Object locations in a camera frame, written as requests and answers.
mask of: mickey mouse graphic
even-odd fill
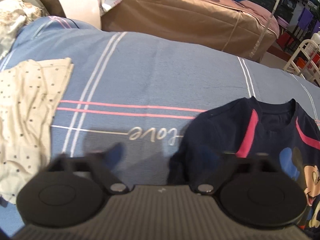
[[[308,206],[312,206],[316,197],[320,194],[320,172],[316,165],[303,164],[300,150],[295,147],[293,150],[285,148],[280,152],[279,160],[282,170],[304,190]],[[320,202],[318,203],[312,215],[312,210],[307,220],[309,227],[319,227],[320,221],[317,215],[320,210]]]

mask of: gray panel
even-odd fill
[[[189,186],[136,186],[126,195],[110,198],[91,220],[70,228],[33,225],[18,232],[17,240],[307,240],[296,226],[258,230],[227,217],[210,196]]]

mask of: crumpled white cloth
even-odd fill
[[[13,204],[51,157],[50,125],[68,85],[70,58],[27,60],[0,73],[0,197]]]
[[[23,25],[41,17],[41,9],[22,0],[0,1],[0,59],[5,57]]]

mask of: navy blue shirt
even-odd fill
[[[233,152],[243,158],[267,153],[305,192],[308,208],[299,225],[320,229],[319,140],[315,120],[294,99],[281,105],[254,97],[237,99],[191,122],[169,162],[168,183],[198,181],[201,174],[219,165],[216,152]]]

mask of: round black disc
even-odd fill
[[[18,194],[17,208],[31,224],[69,227],[91,218],[103,203],[103,192],[93,181],[64,171],[43,173]]]
[[[223,187],[220,201],[240,223],[266,228],[297,222],[307,203],[298,184],[277,172],[240,175]]]

